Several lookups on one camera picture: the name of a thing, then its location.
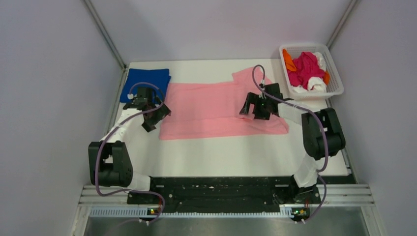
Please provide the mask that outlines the light pink t shirt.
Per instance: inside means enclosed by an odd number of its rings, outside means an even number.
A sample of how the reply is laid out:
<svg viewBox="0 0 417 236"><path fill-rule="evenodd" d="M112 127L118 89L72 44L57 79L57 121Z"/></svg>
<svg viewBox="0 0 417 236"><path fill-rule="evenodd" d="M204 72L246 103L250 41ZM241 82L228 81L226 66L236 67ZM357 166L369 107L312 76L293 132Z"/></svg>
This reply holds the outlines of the light pink t shirt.
<svg viewBox="0 0 417 236"><path fill-rule="evenodd" d="M163 119L159 139L181 140L246 135L284 135L290 130L283 118L255 119L240 115L249 92L260 93L262 72L253 67L232 73L232 81L215 84L171 83L165 105L171 110Z"/></svg>

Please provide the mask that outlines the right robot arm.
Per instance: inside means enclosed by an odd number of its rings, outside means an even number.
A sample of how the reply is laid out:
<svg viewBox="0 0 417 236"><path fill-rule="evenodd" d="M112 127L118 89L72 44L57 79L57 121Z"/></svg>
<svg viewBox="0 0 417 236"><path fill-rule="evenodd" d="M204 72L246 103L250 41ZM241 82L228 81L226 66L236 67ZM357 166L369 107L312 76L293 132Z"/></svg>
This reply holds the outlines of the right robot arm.
<svg viewBox="0 0 417 236"><path fill-rule="evenodd" d="M287 199L303 203L312 198L318 176L335 156L346 146L346 140L333 108L314 112L311 108L283 98L277 83L260 84L262 92L248 92L240 115L252 113L255 119L268 120L271 115L288 119L302 128L302 144L305 156L296 172L291 175Z"/></svg>

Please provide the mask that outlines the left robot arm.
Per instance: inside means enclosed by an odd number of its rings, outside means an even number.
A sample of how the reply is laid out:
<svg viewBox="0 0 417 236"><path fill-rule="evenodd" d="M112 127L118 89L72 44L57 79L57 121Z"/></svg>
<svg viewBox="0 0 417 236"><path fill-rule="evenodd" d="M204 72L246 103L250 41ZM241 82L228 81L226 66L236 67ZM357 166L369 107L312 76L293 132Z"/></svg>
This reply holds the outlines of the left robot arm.
<svg viewBox="0 0 417 236"><path fill-rule="evenodd" d="M101 186L119 187L120 192L139 192L145 203L152 203L157 199L158 191L150 185L149 176L134 171L129 150L142 129L148 133L155 130L171 110L157 86L139 82L131 89L137 91L127 95L129 101L114 126L100 141L88 146L90 180L100 196L105 196Z"/></svg>

